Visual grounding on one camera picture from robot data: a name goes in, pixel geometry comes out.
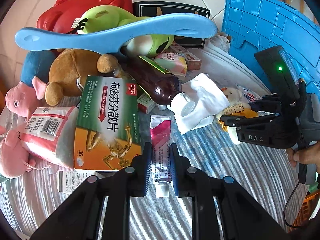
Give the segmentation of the person right hand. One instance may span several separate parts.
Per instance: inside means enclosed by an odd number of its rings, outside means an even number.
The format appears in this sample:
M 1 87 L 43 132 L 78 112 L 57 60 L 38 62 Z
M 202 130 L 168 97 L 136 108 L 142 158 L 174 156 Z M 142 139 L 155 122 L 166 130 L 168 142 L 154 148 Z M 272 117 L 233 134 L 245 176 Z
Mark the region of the person right hand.
M 288 161 L 292 167 L 295 167 L 298 163 L 304 165 L 315 164 L 317 167 L 317 173 L 320 173 L 320 143 L 319 141 L 314 145 L 294 151 L 291 148 L 286 149 Z

